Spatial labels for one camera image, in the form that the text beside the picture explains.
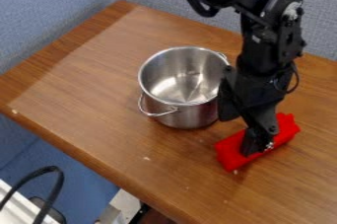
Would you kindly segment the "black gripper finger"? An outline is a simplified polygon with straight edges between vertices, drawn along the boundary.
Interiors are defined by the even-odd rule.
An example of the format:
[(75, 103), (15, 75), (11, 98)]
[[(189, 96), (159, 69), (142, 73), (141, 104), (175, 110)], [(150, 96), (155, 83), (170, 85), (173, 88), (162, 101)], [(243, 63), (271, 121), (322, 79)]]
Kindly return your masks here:
[(262, 128), (247, 127), (243, 130), (243, 138), (239, 153), (248, 157), (252, 154), (263, 153), (274, 148), (274, 136)]
[(232, 120), (239, 116), (234, 104), (234, 93), (226, 78), (220, 79), (216, 92), (216, 114), (220, 121)]

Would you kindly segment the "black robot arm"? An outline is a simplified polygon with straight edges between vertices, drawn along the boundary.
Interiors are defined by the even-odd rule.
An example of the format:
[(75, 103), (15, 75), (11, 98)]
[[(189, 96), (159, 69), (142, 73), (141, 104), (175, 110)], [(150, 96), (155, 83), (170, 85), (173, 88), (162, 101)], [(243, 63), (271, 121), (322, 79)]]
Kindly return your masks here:
[(298, 86), (294, 60), (306, 42), (300, 35), (302, 0), (186, 0), (194, 12), (211, 18), (220, 9), (239, 14), (242, 49), (226, 67), (216, 92), (222, 121), (240, 118), (247, 128), (239, 154), (270, 150), (280, 132), (275, 109)]

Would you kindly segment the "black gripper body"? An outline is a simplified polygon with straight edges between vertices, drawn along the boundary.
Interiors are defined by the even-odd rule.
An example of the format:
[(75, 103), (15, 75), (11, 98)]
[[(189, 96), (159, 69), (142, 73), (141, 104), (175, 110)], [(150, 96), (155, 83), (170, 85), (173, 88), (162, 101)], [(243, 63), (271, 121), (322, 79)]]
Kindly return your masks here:
[(235, 66), (224, 67), (222, 78), (228, 81), (235, 108), (246, 124), (278, 134), (275, 107), (283, 96), (296, 88), (296, 84), (288, 87), (290, 79), (298, 79), (294, 62), (282, 65), (270, 74), (258, 74), (238, 56)]

